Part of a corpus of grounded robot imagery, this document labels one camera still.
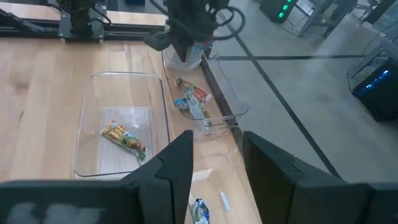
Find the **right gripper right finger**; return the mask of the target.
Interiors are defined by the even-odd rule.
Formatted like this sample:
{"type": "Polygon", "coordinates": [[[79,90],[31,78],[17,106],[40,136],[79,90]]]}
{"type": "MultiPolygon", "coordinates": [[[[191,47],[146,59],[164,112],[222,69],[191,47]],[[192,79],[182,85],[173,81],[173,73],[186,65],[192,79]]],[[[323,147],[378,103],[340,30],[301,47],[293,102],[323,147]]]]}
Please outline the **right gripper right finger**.
{"type": "Polygon", "coordinates": [[[262,224],[363,224],[367,184],[349,184],[246,131],[243,157],[262,224]]]}

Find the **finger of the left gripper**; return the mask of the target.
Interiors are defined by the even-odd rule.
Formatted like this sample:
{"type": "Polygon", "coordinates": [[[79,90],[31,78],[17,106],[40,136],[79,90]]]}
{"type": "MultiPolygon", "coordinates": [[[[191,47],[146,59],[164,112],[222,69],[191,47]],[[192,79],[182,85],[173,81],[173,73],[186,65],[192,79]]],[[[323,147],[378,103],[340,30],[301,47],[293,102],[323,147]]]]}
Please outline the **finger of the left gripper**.
{"type": "Polygon", "coordinates": [[[172,36],[169,30],[155,30],[144,37],[144,43],[160,52],[171,45],[172,36]]]}
{"type": "Polygon", "coordinates": [[[188,50],[191,49],[191,47],[193,46],[193,43],[194,43],[194,41],[191,39],[188,39],[188,40],[174,39],[172,41],[172,46],[175,49],[179,59],[182,62],[186,61],[188,50]]]}

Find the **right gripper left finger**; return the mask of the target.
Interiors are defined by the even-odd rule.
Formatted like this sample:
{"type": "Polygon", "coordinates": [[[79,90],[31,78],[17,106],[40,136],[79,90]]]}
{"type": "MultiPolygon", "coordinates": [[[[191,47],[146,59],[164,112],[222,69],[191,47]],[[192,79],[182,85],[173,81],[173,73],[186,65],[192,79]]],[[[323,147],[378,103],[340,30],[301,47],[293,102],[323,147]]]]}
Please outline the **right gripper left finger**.
{"type": "Polygon", "coordinates": [[[121,179],[119,224],[184,224],[193,175],[193,131],[186,130],[121,179]]]}

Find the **bright blue granola bar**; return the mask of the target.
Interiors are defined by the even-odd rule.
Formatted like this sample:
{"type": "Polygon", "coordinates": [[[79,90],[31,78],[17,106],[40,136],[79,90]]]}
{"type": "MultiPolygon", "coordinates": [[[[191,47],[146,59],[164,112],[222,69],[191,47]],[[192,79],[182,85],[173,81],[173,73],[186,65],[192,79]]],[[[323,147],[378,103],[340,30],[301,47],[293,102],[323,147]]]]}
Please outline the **bright blue granola bar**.
{"type": "Polygon", "coordinates": [[[201,59],[203,52],[207,49],[207,46],[201,42],[194,42],[193,45],[187,50],[186,62],[194,64],[201,59]]]}

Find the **chewy oatmeal raisin granola bar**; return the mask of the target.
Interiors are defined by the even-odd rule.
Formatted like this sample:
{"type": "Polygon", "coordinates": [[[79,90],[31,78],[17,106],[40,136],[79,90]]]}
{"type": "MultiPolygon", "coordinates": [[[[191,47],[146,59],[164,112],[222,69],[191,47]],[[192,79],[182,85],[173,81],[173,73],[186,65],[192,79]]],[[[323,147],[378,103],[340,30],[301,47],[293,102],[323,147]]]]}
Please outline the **chewy oatmeal raisin granola bar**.
{"type": "Polygon", "coordinates": [[[210,224],[210,211],[202,198],[196,198],[192,205],[194,224],[210,224]]]}

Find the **red multicoloured granola bar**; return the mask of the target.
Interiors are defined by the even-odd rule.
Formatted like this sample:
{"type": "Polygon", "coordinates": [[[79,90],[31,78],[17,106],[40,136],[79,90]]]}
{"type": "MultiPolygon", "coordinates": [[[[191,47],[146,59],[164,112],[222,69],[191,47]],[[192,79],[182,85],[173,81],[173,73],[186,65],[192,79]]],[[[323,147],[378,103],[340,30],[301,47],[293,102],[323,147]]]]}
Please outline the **red multicoloured granola bar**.
{"type": "Polygon", "coordinates": [[[177,87],[184,89],[185,91],[187,90],[192,90],[194,96],[199,100],[204,102],[204,104],[207,104],[211,98],[212,94],[208,93],[206,90],[203,88],[197,86],[196,84],[193,84],[192,82],[186,81],[182,77],[177,77],[175,84],[177,87]]]}

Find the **grey granola bar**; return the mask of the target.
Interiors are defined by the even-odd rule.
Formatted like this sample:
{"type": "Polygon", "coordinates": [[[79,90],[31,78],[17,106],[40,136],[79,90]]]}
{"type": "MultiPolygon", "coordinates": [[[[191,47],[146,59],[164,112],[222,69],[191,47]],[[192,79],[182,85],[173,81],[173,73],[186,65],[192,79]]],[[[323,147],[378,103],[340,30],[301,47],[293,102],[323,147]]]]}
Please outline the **grey granola bar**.
{"type": "Polygon", "coordinates": [[[206,110],[204,102],[198,100],[191,89],[185,92],[185,99],[193,118],[200,121],[200,129],[210,129],[212,122],[210,121],[210,115],[206,110]]]}

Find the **yellow granola bar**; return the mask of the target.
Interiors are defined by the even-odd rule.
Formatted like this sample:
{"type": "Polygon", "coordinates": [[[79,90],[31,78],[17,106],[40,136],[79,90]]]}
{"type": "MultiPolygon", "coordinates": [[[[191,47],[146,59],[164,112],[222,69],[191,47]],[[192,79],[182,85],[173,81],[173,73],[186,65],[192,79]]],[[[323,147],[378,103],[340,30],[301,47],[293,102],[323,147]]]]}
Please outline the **yellow granola bar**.
{"type": "Polygon", "coordinates": [[[147,153],[144,143],[127,131],[126,128],[118,124],[115,120],[111,120],[101,130],[101,134],[128,151],[131,151],[137,156],[139,162],[143,163],[146,159],[147,153]]]}

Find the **clear plastic bin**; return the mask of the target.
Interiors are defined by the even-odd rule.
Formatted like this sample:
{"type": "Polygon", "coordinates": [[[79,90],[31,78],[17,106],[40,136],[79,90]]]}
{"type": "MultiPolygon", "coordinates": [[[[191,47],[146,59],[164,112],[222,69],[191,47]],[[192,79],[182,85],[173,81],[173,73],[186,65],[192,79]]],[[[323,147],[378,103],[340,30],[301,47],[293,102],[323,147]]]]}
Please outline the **clear plastic bin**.
{"type": "Polygon", "coordinates": [[[78,178],[120,179],[170,142],[162,80],[149,73],[103,72],[89,77],[80,111],[73,171],[78,178]],[[146,156],[106,138],[115,121],[144,145],[146,156]]]}
{"type": "Polygon", "coordinates": [[[220,65],[221,57],[217,53],[203,53],[200,65],[190,73],[182,73],[164,65],[164,72],[168,81],[168,86],[174,100],[185,98],[185,90],[176,86],[177,77],[182,77],[188,82],[192,82],[212,94],[211,100],[205,104],[206,110],[212,122],[210,129],[200,129],[199,120],[195,120],[189,110],[179,111],[183,117],[194,123],[198,131],[215,131],[238,124],[239,119],[248,110],[248,104],[243,101],[236,93],[233,86],[227,81],[220,65]]]}
{"type": "Polygon", "coordinates": [[[230,132],[194,144],[192,186],[185,224],[194,224],[192,205],[196,198],[205,201],[211,224],[258,223],[243,159],[230,132]],[[230,212],[224,208],[221,192],[228,198],[230,212]]]}

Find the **black computer green lights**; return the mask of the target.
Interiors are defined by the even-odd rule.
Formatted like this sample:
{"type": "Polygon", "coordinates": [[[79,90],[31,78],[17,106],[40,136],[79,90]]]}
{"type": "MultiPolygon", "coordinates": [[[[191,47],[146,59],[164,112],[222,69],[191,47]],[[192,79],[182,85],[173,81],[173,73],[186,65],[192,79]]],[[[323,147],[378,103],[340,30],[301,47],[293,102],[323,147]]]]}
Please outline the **black computer green lights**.
{"type": "Polygon", "coordinates": [[[260,10],[275,23],[286,21],[298,0],[261,0],[260,10]]]}

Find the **grey metal table legs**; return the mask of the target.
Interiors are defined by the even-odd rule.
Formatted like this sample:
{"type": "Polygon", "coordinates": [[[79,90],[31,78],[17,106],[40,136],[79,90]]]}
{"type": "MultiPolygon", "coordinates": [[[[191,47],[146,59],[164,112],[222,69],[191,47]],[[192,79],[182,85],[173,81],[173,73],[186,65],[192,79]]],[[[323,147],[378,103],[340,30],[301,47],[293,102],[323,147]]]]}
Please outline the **grey metal table legs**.
{"type": "Polygon", "coordinates": [[[339,25],[343,18],[349,14],[357,5],[358,0],[317,0],[312,7],[312,13],[305,12],[301,7],[295,7],[301,11],[307,19],[304,25],[298,32],[298,37],[303,37],[311,26],[327,27],[323,37],[328,37],[333,30],[339,25]],[[323,14],[332,6],[336,8],[333,10],[329,18],[324,18],[323,14]]]}

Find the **black computer blue light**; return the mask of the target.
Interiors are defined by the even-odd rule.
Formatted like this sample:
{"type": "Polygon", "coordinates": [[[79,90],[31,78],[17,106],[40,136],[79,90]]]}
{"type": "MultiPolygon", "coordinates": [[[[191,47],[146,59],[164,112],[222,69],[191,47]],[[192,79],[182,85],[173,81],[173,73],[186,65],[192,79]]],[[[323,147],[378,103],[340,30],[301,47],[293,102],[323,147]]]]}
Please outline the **black computer blue light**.
{"type": "Polygon", "coordinates": [[[377,122],[398,120],[398,61],[388,58],[352,91],[377,122]]]}

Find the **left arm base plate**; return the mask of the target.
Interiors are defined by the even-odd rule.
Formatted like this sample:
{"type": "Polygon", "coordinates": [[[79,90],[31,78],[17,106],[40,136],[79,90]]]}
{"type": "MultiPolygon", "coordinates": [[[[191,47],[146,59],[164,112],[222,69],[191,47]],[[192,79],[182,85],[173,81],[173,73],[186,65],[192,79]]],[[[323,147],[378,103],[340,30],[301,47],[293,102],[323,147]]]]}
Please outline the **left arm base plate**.
{"type": "Polygon", "coordinates": [[[71,13],[62,10],[58,36],[64,42],[99,42],[105,25],[103,16],[93,8],[71,13]]]}

